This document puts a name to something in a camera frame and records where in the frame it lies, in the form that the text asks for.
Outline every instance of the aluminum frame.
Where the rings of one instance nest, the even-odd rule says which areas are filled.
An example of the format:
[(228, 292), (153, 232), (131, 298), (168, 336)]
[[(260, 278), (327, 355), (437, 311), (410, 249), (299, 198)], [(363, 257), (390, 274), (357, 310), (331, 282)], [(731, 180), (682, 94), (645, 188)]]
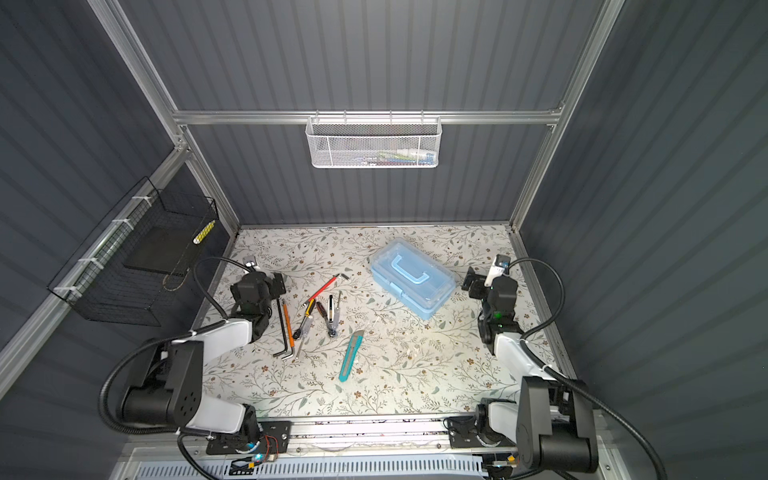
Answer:
[(515, 231), (520, 230), (525, 216), (531, 209), (536, 192), (544, 180), (544, 175), (547, 173), (555, 153), (557, 153), (563, 135), (568, 128), (568, 124), (571, 122), (584, 89), (587, 87), (589, 78), (592, 76), (594, 66), (598, 62), (600, 53), (603, 51), (605, 42), (608, 40), (611, 30), (613, 30), (623, 6), (624, 0), (604, 0), (603, 2), (598, 19), (590, 32), (589, 39), (581, 53), (568, 88), (565, 90), (560, 121), (545, 137), (536, 160), (531, 167), (531, 173), (525, 180), (523, 191), (520, 193), (520, 199), (512, 211), (512, 216), (509, 218), (509, 223)]
[(445, 125), (519, 124), (555, 125), (561, 112), (543, 111), (175, 111), (173, 119), (182, 125), (304, 125), (309, 118), (328, 124), (413, 124)]
[[(122, 220), (128, 217), (134, 208), (144, 201), (139, 197), (146, 197), (155, 187), (163, 188), (168, 185), (170, 179), (179, 171), (179, 168), (184, 164), (189, 154), (190, 152), (186, 146), (176, 146), (152, 174), (149, 179), (150, 181), (144, 182), (134, 194), (134, 197), (115, 215), (114, 219)], [(110, 222), (109, 226), (101, 232), (101, 235), (94, 240), (82, 256), (84, 258), (93, 257), (119, 228), (119, 225), (117, 221)], [(85, 262), (77, 262), (57, 287), (72, 285), (79, 278), (84, 268)], [(0, 352), (0, 399), (11, 388), (13, 382), (24, 372), (24, 369), (40, 351), (70, 310), (71, 307), (68, 303), (50, 293), (18, 332), (8, 341)]]
[(88, 0), (88, 4), (128, 66), (128, 70), (131, 71), (141, 91), (144, 92), (144, 96), (149, 101), (157, 118), (160, 119), (170, 139), (175, 144), (189, 145), (194, 153), (194, 158), (187, 162), (187, 167), (200, 185), (203, 194), (215, 199), (219, 218), (224, 228), (231, 236), (236, 234), (240, 228), (237, 214), (218, 180), (216, 180), (214, 172), (206, 162), (205, 156), (203, 156), (203, 152), (194, 140), (192, 133), (182, 128), (174, 120), (173, 112), (177, 110), (176, 103), (165, 87), (160, 74), (157, 73), (157, 69), (141, 44), (136, 31), (131, 26), (120, 2), (118, 0)]

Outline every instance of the white wire basket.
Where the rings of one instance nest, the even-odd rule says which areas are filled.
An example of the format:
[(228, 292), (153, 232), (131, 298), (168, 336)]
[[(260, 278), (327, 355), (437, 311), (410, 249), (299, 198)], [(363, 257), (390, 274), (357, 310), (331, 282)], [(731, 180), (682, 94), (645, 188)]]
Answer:
[(439, 118), (410, 124), (306, 122), (317, 168), (434, 168), (441, 136)]

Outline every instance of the table surface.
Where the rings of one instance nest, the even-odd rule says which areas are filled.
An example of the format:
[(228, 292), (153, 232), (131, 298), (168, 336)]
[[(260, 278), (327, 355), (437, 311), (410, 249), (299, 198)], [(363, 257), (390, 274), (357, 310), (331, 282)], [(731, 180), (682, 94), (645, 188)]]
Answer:
[[(377, 285), (369, 257), (402, 237), (454, 272), (457, 288), (445, 305), (424, 321)], [(259, 416), (371, 415), (469, 412), (487, 397), (508, 398), (517, 381), (480, 342), (480, 302), (459, 286), (469, 266), (486, 273), (497, 253), (515, 257), (504, 225), (450, 227), (357, 227), (242, 230), (231, 256), (254, 256), (267, 271), (286, 277), (283, 297), (298, 328), (299, 307), (332, 275), (344, 273), (320, 297), (341, 296), (339, 336), (330, 339), (315, 321), (297, 359), (274, 359), (283, 349), (277, 312), (264, 336), (223, 354), (204, 367), (204, 388), (213, 396), (256, 407)], [(539, 322), (519, 269), (518, 321), (528, 329)], [(242, 270), (225, 269), (215, 297), (228, 311), (229, 286)], [(219, 319), (211, 308), (204, 323)], [(338, 380), (351, 332), (364, 329), (353, 371)], [(539, 333), (532, 349), (546, 362), (554, 357)]]

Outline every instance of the light blue tool box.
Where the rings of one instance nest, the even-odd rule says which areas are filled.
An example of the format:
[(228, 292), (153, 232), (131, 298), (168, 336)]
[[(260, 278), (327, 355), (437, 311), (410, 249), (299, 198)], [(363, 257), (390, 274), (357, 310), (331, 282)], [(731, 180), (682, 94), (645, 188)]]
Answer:
[(402, 238), (395, 238), (371, 257), (371, 272), (376, 283), (424, 320), (456, 288), (450, 270)]

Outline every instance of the clear plastic lid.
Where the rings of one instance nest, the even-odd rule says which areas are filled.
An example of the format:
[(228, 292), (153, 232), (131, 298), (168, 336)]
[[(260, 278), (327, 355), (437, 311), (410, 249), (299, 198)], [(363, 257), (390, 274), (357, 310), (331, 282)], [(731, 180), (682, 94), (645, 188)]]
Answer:
[(402, 238), (395, 238), (371, 257), (371, 271), (426, 312), (456, 288), (450, 270)]

